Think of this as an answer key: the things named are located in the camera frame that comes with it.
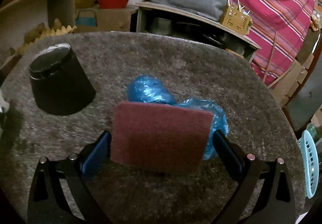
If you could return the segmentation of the maroon scouring pad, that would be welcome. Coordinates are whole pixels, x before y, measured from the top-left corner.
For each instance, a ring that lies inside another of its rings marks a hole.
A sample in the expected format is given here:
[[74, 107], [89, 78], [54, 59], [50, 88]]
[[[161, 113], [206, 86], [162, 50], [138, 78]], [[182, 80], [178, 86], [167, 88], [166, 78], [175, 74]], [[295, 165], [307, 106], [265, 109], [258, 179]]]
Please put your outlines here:
[[114, 113], [111, 160], [156, 172], [195, 173], [213, 114], [165, 104], [120, 102]]

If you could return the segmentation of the blue plastic bag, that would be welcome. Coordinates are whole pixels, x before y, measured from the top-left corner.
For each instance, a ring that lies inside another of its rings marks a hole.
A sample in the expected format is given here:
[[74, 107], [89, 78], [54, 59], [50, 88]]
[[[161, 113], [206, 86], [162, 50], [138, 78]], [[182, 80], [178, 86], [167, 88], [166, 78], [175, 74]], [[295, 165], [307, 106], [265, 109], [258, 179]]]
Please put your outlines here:
[[177, 103], [174, 96], [156, 77], [142, 75], [135, 78], [127, 88], [127, 98], [130, 102], [167, 104], [189, 109], [205, 110], [213, 113], [210, 135], [204, 151], [203, 159], [209, 160], [217, 156], [217, 150], [212, 143], [212, 135], [220, 130], [225, 136], [229, 133], [229, 126], [224, 110], [213, 100], [189, 98]]

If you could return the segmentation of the light blue plastic basket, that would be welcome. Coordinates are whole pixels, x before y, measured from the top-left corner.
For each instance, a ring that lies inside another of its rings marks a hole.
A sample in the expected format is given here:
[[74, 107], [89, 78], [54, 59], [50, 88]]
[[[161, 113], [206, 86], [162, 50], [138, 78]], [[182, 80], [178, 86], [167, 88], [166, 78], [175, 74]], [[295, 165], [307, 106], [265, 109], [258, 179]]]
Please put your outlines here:
[[319, 183], [319, 159], [313, 137], [308, 130], [303, 131], [298, 145], [304, 166], [306, 197], [311, 199], [315, 195]]

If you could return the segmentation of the black upturned cup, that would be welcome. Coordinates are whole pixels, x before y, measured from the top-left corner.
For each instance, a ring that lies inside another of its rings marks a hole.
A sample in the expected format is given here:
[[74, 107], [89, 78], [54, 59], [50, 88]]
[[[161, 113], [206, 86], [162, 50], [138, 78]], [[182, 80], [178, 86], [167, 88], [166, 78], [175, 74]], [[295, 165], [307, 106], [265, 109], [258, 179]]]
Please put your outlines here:
[[96, 90], [68, 43], [41, 50], [28, 70], [35, 103], [50, 115], [75, 114], [96, 96]]

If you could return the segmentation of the grey fuzzy table mat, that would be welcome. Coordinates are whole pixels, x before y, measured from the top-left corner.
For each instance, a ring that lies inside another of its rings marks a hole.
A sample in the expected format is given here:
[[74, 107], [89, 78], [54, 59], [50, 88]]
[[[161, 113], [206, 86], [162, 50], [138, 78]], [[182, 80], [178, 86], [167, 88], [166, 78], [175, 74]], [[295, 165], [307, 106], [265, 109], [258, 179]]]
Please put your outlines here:
[[[96, 90], [94, 100], [70, 116], [53, 116], [34, 101], [28, 67], [35, 55], [68, 43]], [[65, 159], [112, 128], [117, 103], [140, 75], [154, 76], [176, 101], [213, 100], [225, 112], [228, 139], [244, 152], [272, 161], [282, 157], [295, 196], [304, 207], [304, 173], [296, 137], [284, 113], [250, 64], [233, 53], [172, 37], [97, 32], [49, 37], [31, 46], [1, 89], [10, 103], [1, 136], [1, 187], [21, 217], [27, 217], [39, 158]], [[194, 175], [165, 175], [109, 163], [88, 183], [114, 223], [210, 223], [237, 187], [219, 158]]]

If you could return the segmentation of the yellow egg tray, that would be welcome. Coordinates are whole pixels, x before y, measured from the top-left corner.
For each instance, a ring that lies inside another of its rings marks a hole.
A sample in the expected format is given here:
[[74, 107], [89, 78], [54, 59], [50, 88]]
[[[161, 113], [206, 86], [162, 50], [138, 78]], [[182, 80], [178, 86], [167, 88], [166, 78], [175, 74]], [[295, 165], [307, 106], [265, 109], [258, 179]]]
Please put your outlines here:
[[40, 23], [36, 28], [31, 29], [24, 35], [24, 42], [15, 51], [18, 55], [23, 55], [30, 46], [46, 37], [74, 33], [76, 29], [77, 27], [75, 25], [63, 26], [58, 18], [54, 20], [52, 28], [46, 27], [44, 23]]

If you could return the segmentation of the cardboard box on floor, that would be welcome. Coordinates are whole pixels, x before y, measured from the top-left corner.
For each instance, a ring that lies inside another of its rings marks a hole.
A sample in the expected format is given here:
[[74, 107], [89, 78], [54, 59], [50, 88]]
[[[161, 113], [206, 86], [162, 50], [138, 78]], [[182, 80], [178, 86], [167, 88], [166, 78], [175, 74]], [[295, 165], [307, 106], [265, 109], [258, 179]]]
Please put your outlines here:
[[126, 9], [85, 8], [76, 11], [76, 33], [130, 31], [132, 13]]

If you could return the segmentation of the wooden utensil box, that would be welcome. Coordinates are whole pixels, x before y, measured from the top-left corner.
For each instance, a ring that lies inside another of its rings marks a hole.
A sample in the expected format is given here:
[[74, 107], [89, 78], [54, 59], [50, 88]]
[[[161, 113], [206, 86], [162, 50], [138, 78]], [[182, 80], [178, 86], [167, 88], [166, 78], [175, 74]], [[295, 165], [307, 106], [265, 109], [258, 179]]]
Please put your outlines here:
[[251, 16], [246, 13], [240, 4], [227, 1], [223, 14], [219, 19], [221, 25], [246, 36], [253, 25]]

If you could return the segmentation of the pink striped cloth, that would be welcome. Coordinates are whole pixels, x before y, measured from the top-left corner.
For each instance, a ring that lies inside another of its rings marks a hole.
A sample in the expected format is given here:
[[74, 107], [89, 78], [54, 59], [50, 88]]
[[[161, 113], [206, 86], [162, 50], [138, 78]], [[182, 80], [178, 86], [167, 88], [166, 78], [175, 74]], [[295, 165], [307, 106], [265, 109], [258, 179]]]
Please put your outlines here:
[[266, 83], [270, 84], [290, 66], [307, 35], [315, 0], [230, 0], [240, 4], [249, 13], [253, 25], [249, 38], [261, 49], [255, 54], [252, 66], [263, 78], [272, 50], [275, 32], [278, 31], [273, 64]]

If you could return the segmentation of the grey low shelf table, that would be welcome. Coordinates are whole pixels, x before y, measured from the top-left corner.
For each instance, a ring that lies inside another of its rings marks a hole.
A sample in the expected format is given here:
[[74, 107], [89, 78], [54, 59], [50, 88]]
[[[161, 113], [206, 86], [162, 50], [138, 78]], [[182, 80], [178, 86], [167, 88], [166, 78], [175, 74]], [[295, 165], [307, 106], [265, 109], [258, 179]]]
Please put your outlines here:
[[248, 36], [211, 19], [179, 8], [153, 2], [138, 6], [136, 31], [193, 40], [232, 51], [251, 62], [261, 47]]

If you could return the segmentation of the wooden wall shelf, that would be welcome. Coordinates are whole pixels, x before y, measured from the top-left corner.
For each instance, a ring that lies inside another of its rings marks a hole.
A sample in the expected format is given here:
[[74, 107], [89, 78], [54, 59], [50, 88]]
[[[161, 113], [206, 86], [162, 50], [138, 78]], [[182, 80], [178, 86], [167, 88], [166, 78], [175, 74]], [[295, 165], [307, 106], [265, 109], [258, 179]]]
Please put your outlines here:
[[1, 63], [25, 42], [25, 35], [40, 24], [52, 28], [58, 19], [75, 25], [75, 0], [4, 0], [1, 6]]

